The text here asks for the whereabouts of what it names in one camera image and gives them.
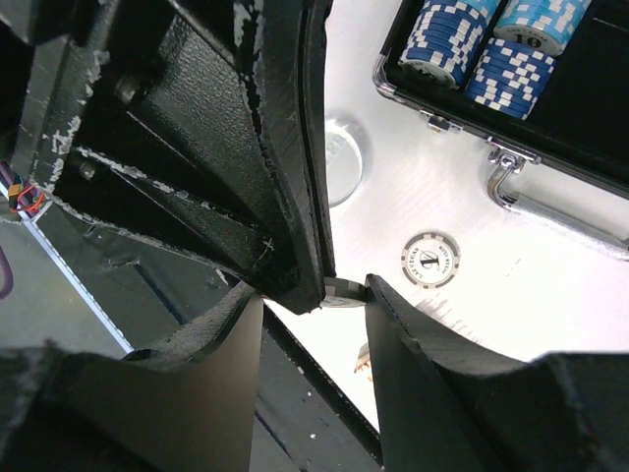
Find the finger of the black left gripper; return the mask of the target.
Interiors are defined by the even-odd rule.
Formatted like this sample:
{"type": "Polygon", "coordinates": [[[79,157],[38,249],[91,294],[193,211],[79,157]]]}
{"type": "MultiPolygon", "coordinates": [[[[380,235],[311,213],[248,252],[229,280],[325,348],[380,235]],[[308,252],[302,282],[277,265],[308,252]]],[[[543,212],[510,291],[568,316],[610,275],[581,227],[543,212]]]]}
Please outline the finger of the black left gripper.
{"type": "Polygon", "coordinates": [[[303,314],[335,272],[327,1],[84,1],[37,45],[29,175],[64,211],[303,314]]]}

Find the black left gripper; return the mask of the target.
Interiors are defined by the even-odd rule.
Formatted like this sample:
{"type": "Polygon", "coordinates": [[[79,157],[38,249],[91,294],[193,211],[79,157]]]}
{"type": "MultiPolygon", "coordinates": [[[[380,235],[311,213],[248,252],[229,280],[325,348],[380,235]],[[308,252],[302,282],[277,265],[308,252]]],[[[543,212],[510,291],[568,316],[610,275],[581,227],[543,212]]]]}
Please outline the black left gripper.
{"type": "Polygon", "coordinates": [[[166,68],[166,1],[4,1],[1,158],[89,148],[121,162],[167,152],[142,103],[166,68]]]}

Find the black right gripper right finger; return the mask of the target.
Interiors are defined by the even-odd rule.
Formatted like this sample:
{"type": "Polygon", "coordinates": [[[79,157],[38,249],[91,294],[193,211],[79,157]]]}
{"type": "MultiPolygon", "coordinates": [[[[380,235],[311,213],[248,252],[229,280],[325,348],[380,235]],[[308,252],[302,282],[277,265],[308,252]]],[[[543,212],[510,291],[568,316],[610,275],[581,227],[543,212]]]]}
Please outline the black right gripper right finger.
{"type": "Polygon", "coordinates": [[[388,471],[624,471],[628,357],[499,354],[366,280],[366,324],[388,471]]]}

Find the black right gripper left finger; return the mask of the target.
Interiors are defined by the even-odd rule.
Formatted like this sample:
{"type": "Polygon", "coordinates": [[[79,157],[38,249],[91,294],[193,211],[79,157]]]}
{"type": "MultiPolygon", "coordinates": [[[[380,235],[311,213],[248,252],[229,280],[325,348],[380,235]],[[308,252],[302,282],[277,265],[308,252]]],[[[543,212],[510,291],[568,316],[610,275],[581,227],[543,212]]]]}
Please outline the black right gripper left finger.
{"type": "Polygon", "coordinates": [[[121,360],[53,343],[1,353],[5,471],[246,471],[263,306],[239,284],[121,360]]]}

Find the red card deck box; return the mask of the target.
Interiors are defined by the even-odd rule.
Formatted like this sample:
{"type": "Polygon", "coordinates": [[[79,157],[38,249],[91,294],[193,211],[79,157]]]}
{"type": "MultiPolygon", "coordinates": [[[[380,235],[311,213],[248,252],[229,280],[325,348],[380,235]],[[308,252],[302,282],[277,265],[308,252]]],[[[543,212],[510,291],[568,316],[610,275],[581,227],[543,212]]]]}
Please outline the red card deck box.
{"type": "Polygon", "coordinates": [[[354,372],[358,373],[359,371],[368,370],[372,366],[371,364],[371,352],[369,345],[365,343],[360,349],[357,357],[357,361],[355,364],[354,372]]]}

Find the grey poker chip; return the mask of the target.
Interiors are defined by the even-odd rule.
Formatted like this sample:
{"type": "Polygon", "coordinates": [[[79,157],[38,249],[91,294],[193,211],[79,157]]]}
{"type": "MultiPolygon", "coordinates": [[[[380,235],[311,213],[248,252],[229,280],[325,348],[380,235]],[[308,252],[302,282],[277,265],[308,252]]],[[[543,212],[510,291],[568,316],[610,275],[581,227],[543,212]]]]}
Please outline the grey poker chip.
{"type": "Polygon", "coordinates": [[[402,249],[403,274],[423,289],[437,289],[448,284],[460,266],[458,246],[439,232],[423,232],[411,238],[402,249]]]}
{"type": "Polygon", "coordinates": [[[367,303],[367,288],[358,282],[344,278],[326,277],[322,308],[358,308],[367,303]]]}

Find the clear dealer button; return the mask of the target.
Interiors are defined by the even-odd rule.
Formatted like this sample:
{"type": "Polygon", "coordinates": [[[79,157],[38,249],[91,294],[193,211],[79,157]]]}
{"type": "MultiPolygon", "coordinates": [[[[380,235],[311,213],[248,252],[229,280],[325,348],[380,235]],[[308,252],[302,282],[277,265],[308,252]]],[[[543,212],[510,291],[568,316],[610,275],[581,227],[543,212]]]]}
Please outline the clear dealer button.
{"type": "Polygon", "coordinates": [[[326,186],[330,207],[342,205],[360,187],[369,147],[365,130],[351,116],[325,119],[326,186]]]}

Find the dark blue chip stack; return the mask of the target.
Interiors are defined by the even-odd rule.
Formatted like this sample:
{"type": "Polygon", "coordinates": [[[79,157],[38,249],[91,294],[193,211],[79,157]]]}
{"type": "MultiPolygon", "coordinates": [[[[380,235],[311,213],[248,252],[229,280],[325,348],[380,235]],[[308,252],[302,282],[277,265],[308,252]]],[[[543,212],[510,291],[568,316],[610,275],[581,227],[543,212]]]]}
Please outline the dark blue chip stack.
{"type": "Polygon", "coordinates": [[[557,61],[536,49],[491,38],[464,93],[475,103],[526,120],[557,61]]]}
{"type": "Polygon", "coordinates": [[[459,88],[498,5],[497,1],[426,1],[406,40],[399,66],[449,89],[459,88]]]}

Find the black poker chip case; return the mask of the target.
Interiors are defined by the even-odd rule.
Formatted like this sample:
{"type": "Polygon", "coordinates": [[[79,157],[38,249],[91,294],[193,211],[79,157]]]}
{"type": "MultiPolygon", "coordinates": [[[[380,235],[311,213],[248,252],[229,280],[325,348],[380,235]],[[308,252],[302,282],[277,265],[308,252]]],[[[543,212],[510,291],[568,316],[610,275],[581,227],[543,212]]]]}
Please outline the black poker chip case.
{"type": "Polygon", "coordinates": [[[532,162],[627,196],[626,2],[405,1],[373,81],[436,130],[486,140],[499,206],[627,259],[626,237],[500,190],[532,162]]]}

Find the light blue chip stack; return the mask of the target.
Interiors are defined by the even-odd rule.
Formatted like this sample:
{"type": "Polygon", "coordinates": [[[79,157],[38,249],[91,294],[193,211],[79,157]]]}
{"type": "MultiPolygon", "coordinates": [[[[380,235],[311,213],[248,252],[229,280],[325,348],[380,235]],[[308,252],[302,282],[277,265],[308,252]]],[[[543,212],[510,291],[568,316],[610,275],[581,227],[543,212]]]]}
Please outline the light blue chip stack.
{"type": "Polygon", "coordinates": [[[509,1],[493,35],[557,57],[566,49],[590,5],[588,0],[509,1]]]}

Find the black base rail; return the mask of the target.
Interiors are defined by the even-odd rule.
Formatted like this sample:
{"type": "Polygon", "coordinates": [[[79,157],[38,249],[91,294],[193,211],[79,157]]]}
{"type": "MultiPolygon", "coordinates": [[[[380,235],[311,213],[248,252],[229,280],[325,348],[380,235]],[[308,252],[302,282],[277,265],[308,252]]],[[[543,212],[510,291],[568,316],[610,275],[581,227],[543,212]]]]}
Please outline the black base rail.
{"type": "Polygon", "coordinates": [[[291,471],[381,471],[377,433],[283,322],[263,310],[256,421],[291,471]]]}

